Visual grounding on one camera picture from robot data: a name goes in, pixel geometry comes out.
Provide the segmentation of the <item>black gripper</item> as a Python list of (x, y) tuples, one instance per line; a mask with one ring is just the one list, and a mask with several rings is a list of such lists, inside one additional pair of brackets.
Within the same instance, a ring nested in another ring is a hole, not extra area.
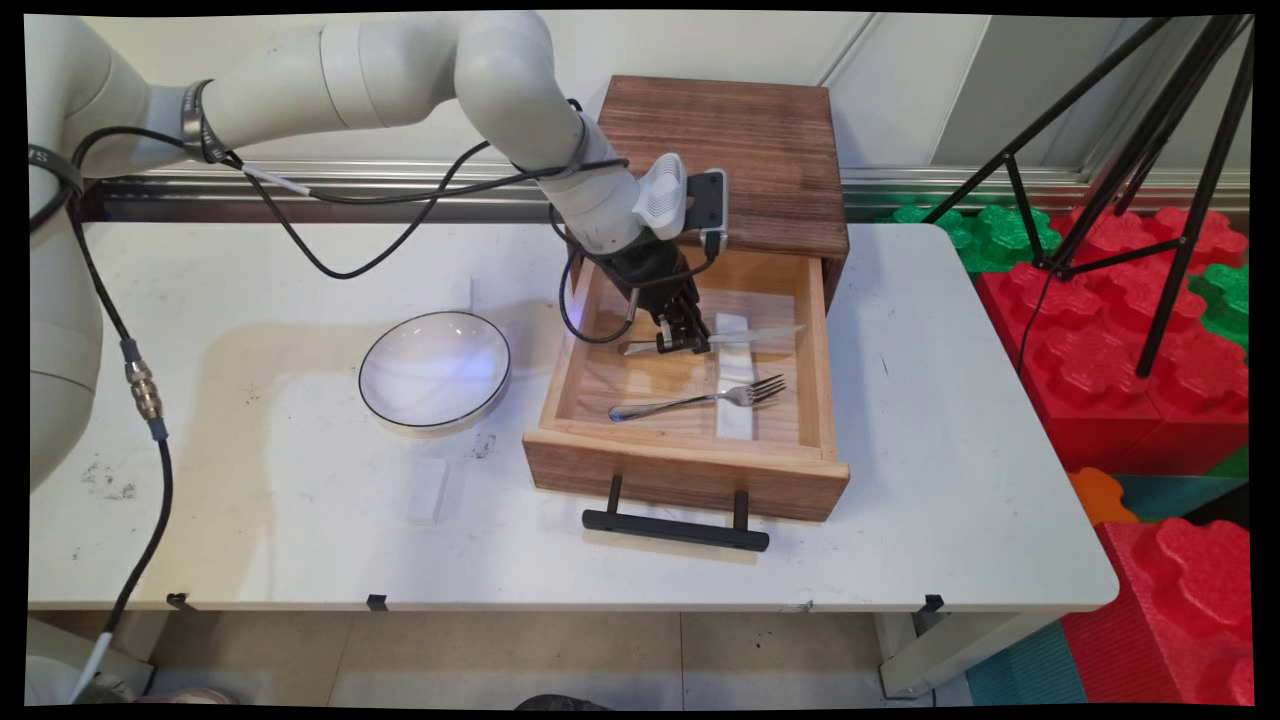
[(658, 354), (710, 351), (710, 332), (701, 318), (695, 277), (705, 263), (691, 264), (672, 241), (640, 234), (630, 246), (600, 256), (600, 266), (626, 297), (639, 292), (637, 309), (658, 328)]

